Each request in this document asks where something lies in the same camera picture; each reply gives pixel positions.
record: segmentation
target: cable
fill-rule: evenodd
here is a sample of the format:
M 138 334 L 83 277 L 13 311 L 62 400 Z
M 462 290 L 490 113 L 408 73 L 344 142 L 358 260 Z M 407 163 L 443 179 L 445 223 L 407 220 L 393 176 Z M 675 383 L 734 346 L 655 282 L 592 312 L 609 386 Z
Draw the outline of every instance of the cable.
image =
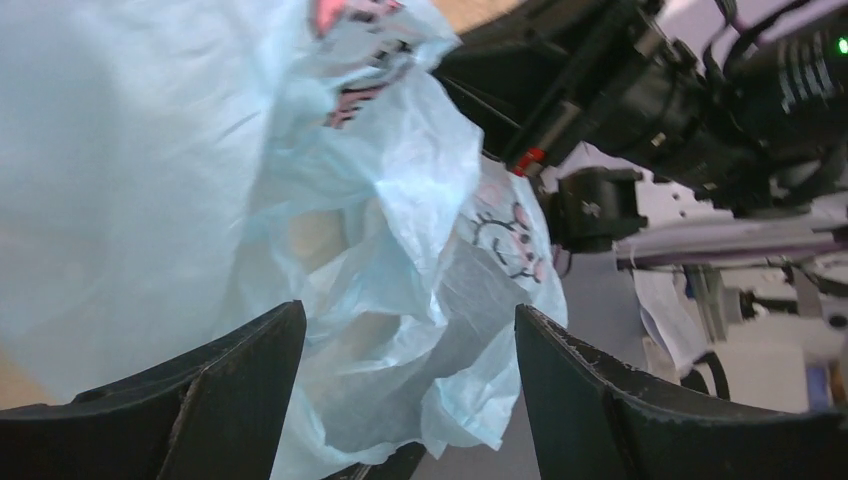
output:
M 724 26 L 707 42 L 702 60 L 704 62 L 704 75 L 707 78 L 707 82 L 712 92 L 719 94 L 722 90 L 721 87 L 724 85 L 724 74 L 722 73 L 721 66 L 713 57 L 713 45 L 729 28 L 736 28 L 739 7 L 736 5 L 736 0 L 715 0 L 715 3 L 721 12 L 721 16 L 724 18 Z
M 565 271 L 559 275 L 559 279 L 562 280 L 571 273 L 572 262 L 574 261 L 574 254 L 572 252 L 568 252 L 568 264 L 565 266 Z

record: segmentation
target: black cable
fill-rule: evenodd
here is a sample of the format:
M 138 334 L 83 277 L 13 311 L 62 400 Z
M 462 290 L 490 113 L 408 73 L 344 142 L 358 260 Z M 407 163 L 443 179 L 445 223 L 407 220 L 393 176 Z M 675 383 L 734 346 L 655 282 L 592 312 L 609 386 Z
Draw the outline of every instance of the black cable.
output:
M 574 254 L 569 250 L 568 251 L 568 263 L 565 266 L 565 271 L 560 274 L 559 279 L 562 280 L 571 273 L 572 262 L 574 261 Z
M 814 1 L 815 0 L 794 0 L 739 35 L 739 38 L 737 38 L 733 43 L 733 46 L 730 47 L 730 53 L 727 54 L 727 59 L 724 61 L 724 76 L 729 77 L 733 75 L 734 65 L 742 59 L 748 49 L 756 44 L 757 39 L 763 34 L 763 32 L 774 26 L 774 24 L 787 13 L 797 10 Z
M 713 57 L 713 45 L 728 29 L 734 28 L 737 17 L 739 16 L 739 7 L 736 5 L 736 0 L 715 0 L 715 3 L 719 12 L 721 12 L 721 16 L 724 18 L 724 26 L 707 42 L 702 60 L 704 62 L 704 76 L 712 92 L 718 95 L 721 93 L 722 86 L 724 85 L 724 75 L 721 66 L 719 66 Z

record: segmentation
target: light blue plastic bag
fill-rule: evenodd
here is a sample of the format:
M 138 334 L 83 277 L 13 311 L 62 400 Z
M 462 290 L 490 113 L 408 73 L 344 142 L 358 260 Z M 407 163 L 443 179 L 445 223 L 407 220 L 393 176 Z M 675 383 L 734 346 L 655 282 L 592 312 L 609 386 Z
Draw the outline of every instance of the light blue plastic bag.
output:
M 565 303 L 529 185 L 428 74 L 435 7 L 59 4 L 0 3 L 0 348 L 66 401 L 301 299 L 274 478 L 497 448 L 514 307 Z

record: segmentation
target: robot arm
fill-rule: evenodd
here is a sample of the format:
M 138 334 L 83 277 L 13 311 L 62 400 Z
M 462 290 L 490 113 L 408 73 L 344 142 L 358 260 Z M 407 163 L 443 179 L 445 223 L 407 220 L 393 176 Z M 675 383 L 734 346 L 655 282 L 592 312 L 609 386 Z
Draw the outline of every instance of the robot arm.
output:
M 802 213 L 845 189 L 848 6 L 754 43 L 811 1 L 743 33 L 723 68 L 708 48 L 702 73 L 656 26 L 659 0 L 528 0 L 466 35 L 435 73 L 485 131 L 484 153 L 518 175 L 538 176 L 585 141 L 737 217 Z M 730 25 L 735 4 L 719 3 Z M 638 178 L 576 175 L 540 196 L 554 243 L 603 250 L 645 226 Z

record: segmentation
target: cartoon print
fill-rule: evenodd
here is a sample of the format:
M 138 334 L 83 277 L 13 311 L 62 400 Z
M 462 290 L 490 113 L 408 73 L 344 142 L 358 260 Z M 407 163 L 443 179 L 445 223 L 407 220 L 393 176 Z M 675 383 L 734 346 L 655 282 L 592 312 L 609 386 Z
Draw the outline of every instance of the cartoon print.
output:
M 474 224 L 476 247 L 490 248 L 504 266 L 509 278 L 532 278 L 536 283 L 544 280 L 544 264 L 539 254 L 533 251 L 530 219 L 520 203 L 512 205 L 512 219 L 498 220 L 490 212 L 478 213 Z M 485 238 L 492 238 L 491 245 L 481 245 Z
M 327 115 L 327 127 L 341 129 L 362 109 L 362 103 L 373 100 L 389 85 L 400 80 L 412 66 L 412 48 L 408 43 L 394 41 L 371 57 L 370 66 L 380 69 L 378 75 L 349 83 L 339 92 L 336 108 Z
M 374 24 L 401 8 L 397 0 L 315 0 L 312 22 L 315 34 L 324 38 L 345 16 L 353 22 Z
M 340 22 L 350 21 L 374 26 L 369 33 L 381 30 L 379 23 L 403 8 L 397 0 L 315 0 L 313 27 L 323 39 Z M 368 66 L 378 69 L 370 78 L 342 86 L 335 108 L 327 115 L 324 126 L 342 129 L 362 110 L 363 102 L 373 100 L 389 85 L 402 78 L 412 66 L 411 46 L 400 40 L 383 42 L 371 55 Z

